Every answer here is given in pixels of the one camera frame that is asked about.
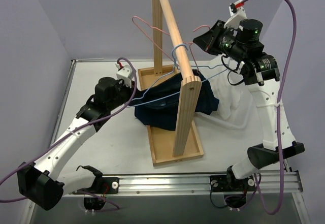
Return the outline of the blue wire hanger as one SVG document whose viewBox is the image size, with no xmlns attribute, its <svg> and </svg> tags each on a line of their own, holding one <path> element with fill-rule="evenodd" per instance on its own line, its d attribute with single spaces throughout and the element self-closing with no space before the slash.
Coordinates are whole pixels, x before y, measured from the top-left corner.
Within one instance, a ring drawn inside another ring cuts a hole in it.
<svg viewBox="0 0 325 224">
<path fill-rule="evenodd" d="M 130 104 L 128 105 L 128 107 L 139 107 L 148 104 L 153 104 L 156 102 L 160 102 L 164 99 L 167 99 L 169 97 L 176 96 L 180 93 L 181 75 L 174 74 L 172 77 L 168 78 L 162 84 L 157 85 L 159 80 L 165 78 L 167 75 L 172 75 L 172 73 L 175 72 L 177 68 L 179 68 L 176 61 L 176 55 L 175 55 L 175 51 L 179 47 L 184 47 L 186 50 L 188 50 L 187 45 L 184 43 L 179 44 L 173 48 L 171 52 L 172 61 L 173 61 L 172 71 L 168 72 L 165 75 L 161 75 L 158 79 L 156 79 L 149 86 L 148 89 L 142 91 L 142 94 L 140 94 L 139 97 L 133 98 Z"/>
</svg>

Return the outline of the dark blue denim skirt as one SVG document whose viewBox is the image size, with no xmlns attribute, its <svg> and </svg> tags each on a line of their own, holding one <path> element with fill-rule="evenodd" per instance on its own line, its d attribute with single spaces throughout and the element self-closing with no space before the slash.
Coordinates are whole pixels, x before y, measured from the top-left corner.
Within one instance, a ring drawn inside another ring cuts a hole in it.
<svg viewBox="0 0 325 224">
<path fill-rule="evenodd" d="M 210 115 L 218 109 L 219 99 L 214 96 L 210 82 L 206 80 L 201 72 L 193 69 L 193 74 L 202 81 L 195 111 Z M 136 97 L 139 97 L 140 94 L 142 94 L 142 91 L 139 91 Z M 174 131 L 176 129 L 179 97 L 180 94 L 160 102 L 135 107 L 135 117 L 144 125 Z"/>
</svg>

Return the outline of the white pleated skirt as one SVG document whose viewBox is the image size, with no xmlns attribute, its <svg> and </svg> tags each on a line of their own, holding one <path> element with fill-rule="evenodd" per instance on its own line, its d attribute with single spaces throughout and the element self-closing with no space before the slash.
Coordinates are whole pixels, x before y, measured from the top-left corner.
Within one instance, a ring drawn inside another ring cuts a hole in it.
<svg viewBox="0 0 325 224">
<path fill-rule="evenodd" d="M 208 65 L 212 69 L 208 69 L 205 76 L 209 78 L 214 96 L 219 99 L 218 109 L 213 116 L 235 127 L 243 126 L 253 104 L 247 87 L 243 83 L 234 85 L 241 77 L 227 70 L 220 56 L 210 60 Z"/>
</svg>

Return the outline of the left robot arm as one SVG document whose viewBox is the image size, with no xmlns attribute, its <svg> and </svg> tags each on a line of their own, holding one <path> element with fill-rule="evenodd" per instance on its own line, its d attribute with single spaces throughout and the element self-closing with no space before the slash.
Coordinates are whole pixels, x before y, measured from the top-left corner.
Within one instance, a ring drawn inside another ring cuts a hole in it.
<svg viewBox="0 0 325 224">
<path fill-rule="evenodd" d="M 102 172 L 96 168 L 81 166 L 67 175 L 61 175 L 61 171 L 88 139 L 131 102 L 136 91 L 137 79 L 130 80 L 127 85 L 125 78 L 101 78 L 95 86 L 95 93 L 47 152 L 19 166 L 19 192 L 44 210 L 52 209 L 62 196 L 75 191 L 99 192 L 104 181 Z"/>
</svg>

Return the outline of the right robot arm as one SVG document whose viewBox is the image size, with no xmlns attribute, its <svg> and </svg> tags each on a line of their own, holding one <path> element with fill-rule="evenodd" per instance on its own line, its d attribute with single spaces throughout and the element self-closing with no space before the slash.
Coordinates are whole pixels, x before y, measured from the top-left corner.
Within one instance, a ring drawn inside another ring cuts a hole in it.
<svg viewBox="0 0 325 224">
<path fill-rule="evenodd" d="M 262 27 L 255 19 L 241 20 L 237 29 L 217 20 L 209 31 L 193 39 L 208 54 L 224 54 L 237 62 L 236 73 L 242 75 L 254 99 L 262 126 L 262 143 L 249 147 L 247 157 L 227 170 L 225 183 L 233 190 L 259 169 L 305 151 L 290 130 L 284 106 L 277 101 L 280 73 L 276 59 L 264 52 L 259 41 Z"/>
</svg>

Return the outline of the wooden clothes rack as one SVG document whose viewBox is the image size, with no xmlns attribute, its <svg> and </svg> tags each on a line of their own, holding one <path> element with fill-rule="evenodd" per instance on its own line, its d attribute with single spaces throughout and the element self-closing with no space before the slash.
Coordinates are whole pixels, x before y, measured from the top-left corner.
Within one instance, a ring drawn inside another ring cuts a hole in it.
<svg viewBox="0 0 325 224">
<path fill-rule="evenodd" d="M 163 22 L 167 24 L 177 66 L 163 65 Z M 178 91 L 167 95 L 167 98 L 177 100 L 175 130 L 147 127 L 152 163 L 157 167 L 203 157 L 204 151 L 193 119 L 202 81 L 193 73 L 169 0 L 152 0 L 152 24 L 154 66 L 138 70 L 140 88 L 147 89 L 151 84 L 155 88 L 165 88 L 167 82 L 180 76 Z"/>
</svg>

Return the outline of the white perforated plastic basket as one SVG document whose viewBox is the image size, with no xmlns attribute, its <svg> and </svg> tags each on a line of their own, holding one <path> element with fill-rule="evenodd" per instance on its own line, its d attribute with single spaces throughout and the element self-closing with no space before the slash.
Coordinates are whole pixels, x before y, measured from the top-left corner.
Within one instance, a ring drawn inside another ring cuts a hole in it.
<svg viewBox="0 0 325 224">
<path fill-rule="evenodd" d="M 244 109 L 237 109 L 226 120 L 224 120 L 217 111 L 212 112 L 210 115 L 198 112 L 196 116 L 225 129 L 242 130 L 247 126 L 251 111 L 251 106 Z"/>
</svg>

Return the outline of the aluminium mounting rail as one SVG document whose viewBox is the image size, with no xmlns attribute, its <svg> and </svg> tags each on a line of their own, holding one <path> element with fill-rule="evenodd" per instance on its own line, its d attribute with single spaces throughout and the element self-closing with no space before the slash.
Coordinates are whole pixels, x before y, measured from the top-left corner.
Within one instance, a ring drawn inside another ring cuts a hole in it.
<svg viewBox="0 0 325 224">
<path fill-rule="evenodd" d="M 63 193 L 77 194 L 81 190 L 118 196 L 168 196 L 168 195 L 206 195 L 209 191 L 217 194 L 239 194 L 243 190 L 252 193 L 255 188 L 253 178 L 238 180 L 234 187 L 224 172 L 170 173 L 170 174 L 104 174 L 98 186 L 93 187 L 95 175 L 89 170 L 78 170 L 59 176 L 64 183 Z"/>
</svg>

